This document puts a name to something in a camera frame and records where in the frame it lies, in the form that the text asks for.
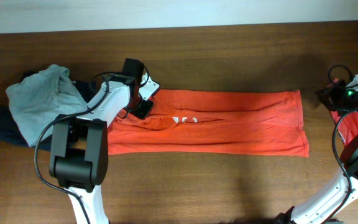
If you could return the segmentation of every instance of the pile of clothes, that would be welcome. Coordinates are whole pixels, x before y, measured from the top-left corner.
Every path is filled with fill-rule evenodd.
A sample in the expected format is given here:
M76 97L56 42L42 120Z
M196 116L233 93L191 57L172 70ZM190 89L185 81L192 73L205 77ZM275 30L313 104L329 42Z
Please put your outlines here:
M84 111L94 93L88 82L69 79L65 67L23 74L20 82L6 89L9 107L0 106L0 140L18 146L35 147L41 131L59 114ZM42 139L40 149L49 151L52 128Z

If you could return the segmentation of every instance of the orange cloth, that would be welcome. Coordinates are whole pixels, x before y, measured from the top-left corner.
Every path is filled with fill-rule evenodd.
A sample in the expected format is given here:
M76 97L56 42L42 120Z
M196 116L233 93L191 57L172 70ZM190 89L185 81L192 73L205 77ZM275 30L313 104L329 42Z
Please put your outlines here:
M300 92L160 90L145 120L129 114L109 128L109 154L217 152L308 156Z

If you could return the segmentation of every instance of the wood grain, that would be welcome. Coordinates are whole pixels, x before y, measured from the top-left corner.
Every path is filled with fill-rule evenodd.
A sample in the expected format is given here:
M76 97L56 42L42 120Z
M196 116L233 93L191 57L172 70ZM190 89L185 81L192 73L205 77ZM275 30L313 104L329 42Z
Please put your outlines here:
M113 223L217 223L274 217L307 200L337 169L333 122L314 92L337 63L358 73L358 22L0 35L0 104L26 70L51 63L89 80L139 58L166 89L300 89L310 157L137 153L109 158L103 182ZM35 176L34 151L0 141L0 223L75 223L66 195ZM40 154L48 177L48 153ZM338 217L358 224L358 200Z

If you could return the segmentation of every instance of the white wall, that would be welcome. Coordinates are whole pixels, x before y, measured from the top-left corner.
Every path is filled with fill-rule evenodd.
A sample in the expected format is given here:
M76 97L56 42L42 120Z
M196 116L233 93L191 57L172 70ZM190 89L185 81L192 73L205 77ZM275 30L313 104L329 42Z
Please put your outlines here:
M0 33L358 20L358 0L0 0Z

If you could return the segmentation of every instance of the gray cloth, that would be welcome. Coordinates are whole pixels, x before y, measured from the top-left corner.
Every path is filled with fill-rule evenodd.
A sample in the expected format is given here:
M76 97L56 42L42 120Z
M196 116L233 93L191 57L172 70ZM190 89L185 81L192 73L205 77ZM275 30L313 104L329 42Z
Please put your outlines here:
M6 89L9 110L23 138L34 146L42 130L59 114L86 110L86 102L69 79L69 69L51 65ZM43 139L52 134L50 128Z

